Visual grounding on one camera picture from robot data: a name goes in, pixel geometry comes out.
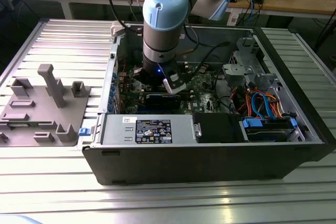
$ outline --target floor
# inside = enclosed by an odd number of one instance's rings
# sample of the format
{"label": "floor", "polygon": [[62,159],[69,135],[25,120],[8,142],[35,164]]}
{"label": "floor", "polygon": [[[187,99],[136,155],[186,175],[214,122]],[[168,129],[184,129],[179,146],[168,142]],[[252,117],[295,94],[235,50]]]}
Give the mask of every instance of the floor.
{"label": "floor", "polygon": [[[36,12],[41,18],[64,18],[61,6],[56,2],[39,2],[39,1],[27,1],[27,4]],[[21,2],[14,1],[15,10],[8,12],[7,10],[0,11],[0,72],[2,72],[20,46],[24,43],[31,30],[38,22],[38,18],[31,13],[31,11]],[[95,4],[72,4],[73,14],[76,19],[92,19],[92,20],[113,20],[113,15],[109,6],[107,5],[95,5]],[[142,20],[141,13],[138,7],[134,7],[133,11],[139,21]],[[117,12],[123,20],[134,20],[128,6],[118,6]],[[228,14],[224,18],[215,24],[226,24]],[[265,27],[268,20],[267,15],[261,15],[257,20],[257,23],[251,22],[250,26]],[[209,20],[191,18],[191,23],[196,21],[202,24],[213,24]],[[310,18],[294,18],[290,23],[289,28],[296,30],[305,41],[313,47],[322,31],[323,25],[318,26],[313,19]],[[336,41],[336,34],[333,34],[320,48],[318,55],[324,61],[324,63],[334,70],[336,62],[332,61],[330,57],[336,56],[334,42]]]}

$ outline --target blue clip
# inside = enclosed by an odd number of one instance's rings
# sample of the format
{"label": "blue clip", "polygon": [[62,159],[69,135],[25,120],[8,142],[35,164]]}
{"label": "blue clip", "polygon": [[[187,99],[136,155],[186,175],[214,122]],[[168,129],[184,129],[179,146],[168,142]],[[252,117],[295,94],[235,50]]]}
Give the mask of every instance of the blue clip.
{"label": "blue clip", "polygon": [[78,132],[79,136],[90,136],[91,135],[91,129],[88,128],[80,128]]}
{"label": "blue clip", "polygon": [[291,118],[290,122],[292,123],[294,128],[296,128],[298,126],[298,122],[295,120],[295,118]]}
{"label": "blue clip", "polygon": [[262,127],[263,123],[261,122],[261,119],[258,118],[245,118],[243,120],[243,126],[244,128],[249,128],[249,127]]}

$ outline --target light blue joint cap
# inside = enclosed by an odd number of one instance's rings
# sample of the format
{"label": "light blue joint cap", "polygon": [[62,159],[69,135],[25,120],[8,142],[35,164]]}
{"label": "light blue joint cap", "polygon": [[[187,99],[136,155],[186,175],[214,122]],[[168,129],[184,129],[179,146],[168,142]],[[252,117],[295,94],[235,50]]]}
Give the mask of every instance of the light blue joint cap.
{"label": "light blue joint cap", "polygon": [[213,15],[209,18],[210,20],[221,20],[224,16],[225,10],[230,3],[230,0],[223,0],[217,10],[213,13]]}
{"label": "light blue joint cap", "polygon": [[170,31],[181,25],[188,13],[188,0],[145,0],[143,18],[158,31]]}

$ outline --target table leg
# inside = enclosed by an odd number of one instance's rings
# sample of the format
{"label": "table leg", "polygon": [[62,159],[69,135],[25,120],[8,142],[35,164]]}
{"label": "table leg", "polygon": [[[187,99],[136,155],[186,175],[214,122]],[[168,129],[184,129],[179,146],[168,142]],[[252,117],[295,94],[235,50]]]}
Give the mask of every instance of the table leg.
{"label": "table leg", "polygon": [[73,14],[72,14],[72,11],[71,11],[71,8],[70,8],[70,3],[67,2],[67,1],[62,1],[60,3],[61,3],[62,10],[63,10],[63,13],[64,13],[64,18],[65,19],[73,19]]}
{"label": "table leg", "polygon": [[228,10],[230,12],[229,19],[227,20],[226,25],[228,26],[235,26],[239,17],[239,14],[243,11],[242,8],[232,8]]}

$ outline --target sticker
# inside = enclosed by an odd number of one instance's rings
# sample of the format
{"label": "sticker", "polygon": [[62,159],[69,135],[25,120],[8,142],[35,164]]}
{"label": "sticker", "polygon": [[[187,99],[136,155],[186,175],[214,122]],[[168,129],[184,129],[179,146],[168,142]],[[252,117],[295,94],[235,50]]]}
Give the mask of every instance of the sticker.
{"label": "sticker", "polygon": [[170,120],[137,120],[137,144],[173,143]]}
{"label": "sticker", "polygon": [[136,123],[138,118],[136,116],[123,116],[122,122],[123,123]]}

